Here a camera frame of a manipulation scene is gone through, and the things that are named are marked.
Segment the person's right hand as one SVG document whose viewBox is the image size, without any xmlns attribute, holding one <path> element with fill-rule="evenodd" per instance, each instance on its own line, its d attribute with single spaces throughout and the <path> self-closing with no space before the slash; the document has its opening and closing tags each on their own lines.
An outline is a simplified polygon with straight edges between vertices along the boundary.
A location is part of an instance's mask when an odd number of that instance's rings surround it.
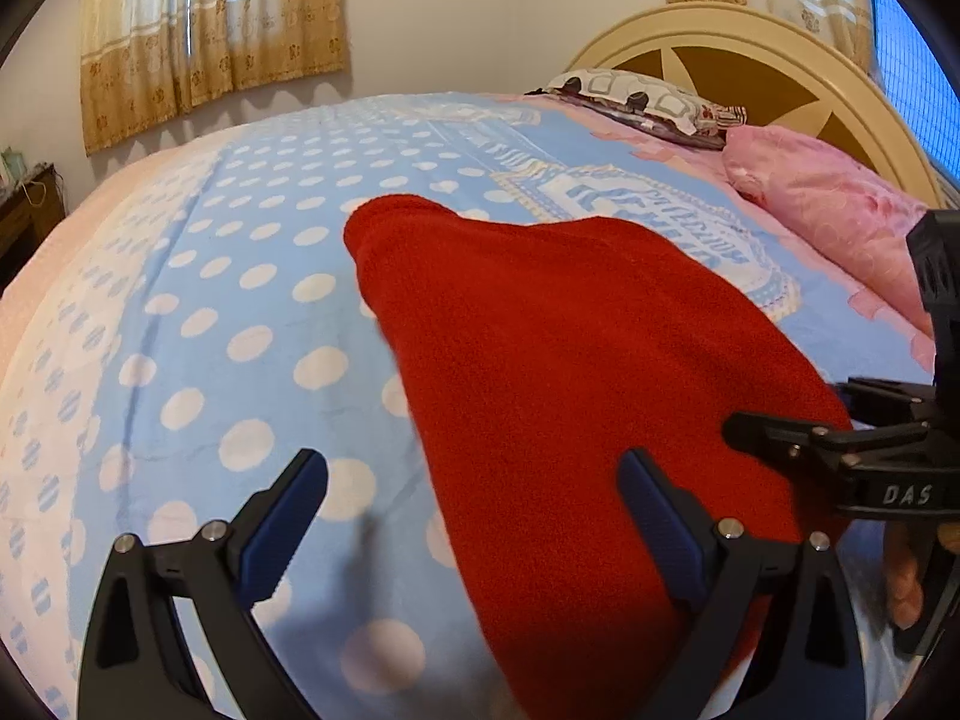
<svg viewBox="0 0 960 720">
<path fill-rule="evenodd" d="M 900 631 L 912 628 L 923 611 L 923 587 L 908 525 L 890 522 L 884 532 L 884 577 L 890 622 Z"/>
</svg>

